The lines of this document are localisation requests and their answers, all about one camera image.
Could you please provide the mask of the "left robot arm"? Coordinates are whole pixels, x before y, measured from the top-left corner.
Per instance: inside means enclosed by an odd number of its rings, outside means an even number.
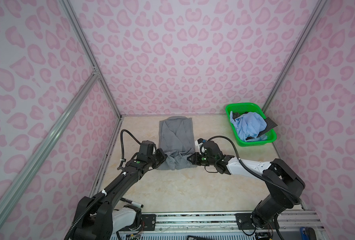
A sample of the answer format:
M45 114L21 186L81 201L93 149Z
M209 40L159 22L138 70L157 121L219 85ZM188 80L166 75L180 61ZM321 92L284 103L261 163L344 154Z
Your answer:
M64 237L66 240L109 240L113 233L123 228L141 226L140 207L125 205L119 211L114 207L150 168L159 167L167 159L167 154L161 148L157 149L155 143L143 141L134 156L107 187L78 202L73 222Z

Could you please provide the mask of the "grey long sleeve shirt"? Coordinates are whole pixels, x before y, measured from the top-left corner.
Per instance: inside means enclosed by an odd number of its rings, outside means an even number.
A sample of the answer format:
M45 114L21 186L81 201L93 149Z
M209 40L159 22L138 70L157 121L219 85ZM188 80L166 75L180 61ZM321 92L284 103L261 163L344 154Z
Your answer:
M158 146L167 155L158 170L194 168L187 159L195 153L193 122L191 118L174 116L159 122Z

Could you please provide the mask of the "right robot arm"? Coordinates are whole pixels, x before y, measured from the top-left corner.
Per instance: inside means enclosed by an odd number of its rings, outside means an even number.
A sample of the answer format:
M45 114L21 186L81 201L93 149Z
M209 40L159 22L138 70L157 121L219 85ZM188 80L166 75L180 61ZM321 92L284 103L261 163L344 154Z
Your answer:
M254 177L266 184L269 195L258 203L246 221L247 225L253 228L263 229L283 211L301 204L300 196L305 189L305 183L281 159L271 162L243 160L237 149L234 156L226 155L211 140L201 142L199 151L187 160L196 166L212 166L219 174Z

